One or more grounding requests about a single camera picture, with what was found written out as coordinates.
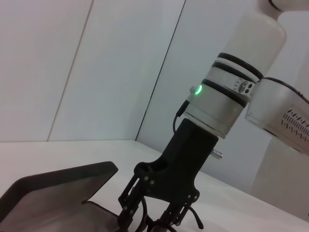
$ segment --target table surface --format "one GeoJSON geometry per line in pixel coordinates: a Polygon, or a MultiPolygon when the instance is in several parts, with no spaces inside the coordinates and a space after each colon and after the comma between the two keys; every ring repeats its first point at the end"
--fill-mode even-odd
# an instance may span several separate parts
{"type": "MultiPolygon", "coordinates": [[[[157,159],[160,153],[138,142],[74,141],[0,143],[0,196],[16,180],[102,161],[112,161],[119,171],[91,199],[119,214],[118,197],[133,175],[138,162],[157,159]]],[[[206,232],[308,232],[309,223],[279,210],[202,172],[196,177],[199,200],[193,204],[206,232]]],[[[168,204],[147,198],[151,218],[160,217],[168,204]]],[[[141,218],[141,207],[131,231],[141,218]]],[[[190,212],[178,232],[201,231],[190,212]]]]}

